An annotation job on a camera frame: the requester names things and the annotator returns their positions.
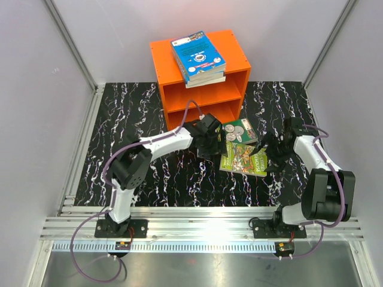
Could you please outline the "green 65-Storey Treehouse book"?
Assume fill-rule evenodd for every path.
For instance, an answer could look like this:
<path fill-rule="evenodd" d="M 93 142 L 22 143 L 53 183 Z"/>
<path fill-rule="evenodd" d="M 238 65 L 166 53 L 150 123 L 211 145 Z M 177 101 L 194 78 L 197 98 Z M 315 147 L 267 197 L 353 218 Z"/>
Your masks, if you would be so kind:
<path fill-rule="evenodd" d="M 268 157 L 265 148 L 262 148 L 256 154 L 250 155 L 255 149 L 254 146 L 226 142 L 226 149 L 227 157 L 221 156 L 221 171 L 259 177 L 267 176 L 265 170 L 268 168 Z"/>

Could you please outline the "dark Tale of Two Cities book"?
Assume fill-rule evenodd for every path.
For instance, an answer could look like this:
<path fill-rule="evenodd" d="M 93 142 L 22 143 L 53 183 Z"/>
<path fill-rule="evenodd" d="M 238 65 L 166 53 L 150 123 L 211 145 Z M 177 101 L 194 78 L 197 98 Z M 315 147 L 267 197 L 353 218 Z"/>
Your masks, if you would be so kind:
<path fill-rule="evenodd" d="M 207 81 L 197 81 L 197 82 L 190 81 L 187 84 L 185 84 L 185 87 L 186 88 L 195 88 L 195 87 L 200 87 L 200 86 L 207 86 L 210 84 L 222 83 L 222 82 L 225 82 L 225 80 L 226 80 L 226 76 L 223 76 L 220 78 L 214 78 L 214 79 L 207 80 Z"/>

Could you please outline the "blue 26-Storey Treehouse book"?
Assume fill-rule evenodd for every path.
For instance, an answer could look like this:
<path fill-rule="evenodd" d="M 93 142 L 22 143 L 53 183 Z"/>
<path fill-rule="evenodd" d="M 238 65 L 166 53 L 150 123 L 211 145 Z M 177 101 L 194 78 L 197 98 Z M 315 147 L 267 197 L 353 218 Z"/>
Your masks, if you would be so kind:
<path fill-rule="evenodd" d="M 175 60 L 177 62 L 177 65 L 178 65 L 178 67 L 179 67 L 179 69 L 181 71 L 181 74 L 182 74 L 182 77 L 183 77 L 183 80 L 184 80 L 185 84 L 187 84 L 190 81 L 194 81 L 194 82 L 197 82 L 197 81 L 207 81 L 207 80 L 211 80 L 211 79 L 214 79 L 214 78 L 220 78 L 220 77 L 226 76 L 224 71 L 218 71 L 218 72 L 214 72 L 214 73 L 211 73 L 211 74 L 204 75 L 201 78 L 198 78 L 198 79 L 195 79 L 195 80 L 190 80 L 190 77 L 188 76 L 188 73 L 187 73 L 184 65 L 182 64 L 180 58 L 178 57 L 177 53 L 175 51 L 173 51 L 172 53 L 173 53 L 173 56 L 174 56 L 174 58 L 175 58 Z"/>

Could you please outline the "blue back-cover book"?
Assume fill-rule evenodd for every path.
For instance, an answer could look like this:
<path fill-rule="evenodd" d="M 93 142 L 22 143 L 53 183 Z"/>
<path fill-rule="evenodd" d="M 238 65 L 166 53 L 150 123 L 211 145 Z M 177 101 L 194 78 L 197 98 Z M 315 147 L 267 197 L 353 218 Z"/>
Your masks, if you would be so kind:
<path fill-rule="evenodd" d="M 170 42 L 184 65 L 190 80 L 218 71 L 226 71 L 226 61 L 204 31 Z"/>

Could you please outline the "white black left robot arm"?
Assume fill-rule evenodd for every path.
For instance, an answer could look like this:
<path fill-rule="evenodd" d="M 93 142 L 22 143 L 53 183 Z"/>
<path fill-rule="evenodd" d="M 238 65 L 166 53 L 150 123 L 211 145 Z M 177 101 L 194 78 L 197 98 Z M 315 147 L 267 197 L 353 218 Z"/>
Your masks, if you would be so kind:
<path fill-rule="evenodd" d="M 95 236 L 123 237 L 134 229 L 131 204 L 135 190 L 144 181 L 150 164 L 175 151 L 196 148 L 199 155 L 209 158 L 226 155 L 226 136 L 222 123 L 212 114 L 181 123 L 175 129 L 156 136 L 132 139 L 117 151 L 103 171 L 112 194 L 105 218 L 99 219 Z"/>

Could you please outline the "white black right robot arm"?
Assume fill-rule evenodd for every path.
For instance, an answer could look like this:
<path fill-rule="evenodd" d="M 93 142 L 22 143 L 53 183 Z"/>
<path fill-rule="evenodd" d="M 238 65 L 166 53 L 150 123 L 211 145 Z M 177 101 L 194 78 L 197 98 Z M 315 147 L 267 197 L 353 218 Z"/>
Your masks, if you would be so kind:
<path fill-rule="evenodd" d="M 328 133 L 320 130 L 316 135 L 315 126 L 296 117 L 286 118 L 283 128 L 278 136 L 268 132 L 256 148 L 264 148 L 270 161 L 265 172 L 283 171 L 296 156 L 309 173 L 308 182 L 300 203 L 278 207 L 270 219 L 250 219 L 256 239 L 304 239 L 309 224 L 333 228 L 351 216 L 355 175 L 335 164 L 323 149 L 320 139 Z"/>

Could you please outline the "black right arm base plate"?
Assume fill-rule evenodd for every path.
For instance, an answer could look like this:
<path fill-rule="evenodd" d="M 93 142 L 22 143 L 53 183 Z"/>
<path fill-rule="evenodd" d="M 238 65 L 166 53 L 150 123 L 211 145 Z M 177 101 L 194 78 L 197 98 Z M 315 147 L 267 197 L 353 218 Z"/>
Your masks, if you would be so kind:
<path fill-rule="evenodd" d="M 248 222 L 255 239 L 305 239 L 306 230 L 297 225 L 275 223 L 272 219 L 251 218 Z"/>

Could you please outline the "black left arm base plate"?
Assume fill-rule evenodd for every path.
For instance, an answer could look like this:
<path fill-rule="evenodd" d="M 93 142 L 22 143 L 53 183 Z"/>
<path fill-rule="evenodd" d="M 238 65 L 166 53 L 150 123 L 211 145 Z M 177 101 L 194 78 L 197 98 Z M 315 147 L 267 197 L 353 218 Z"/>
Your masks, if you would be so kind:
<path fill-rule="evenodd" d="M 99 219 L 96 223 L 96 238 L 139 238 L 147 237 L 148 220 L 130 219 L 120 224 L 106 219 Z"/>

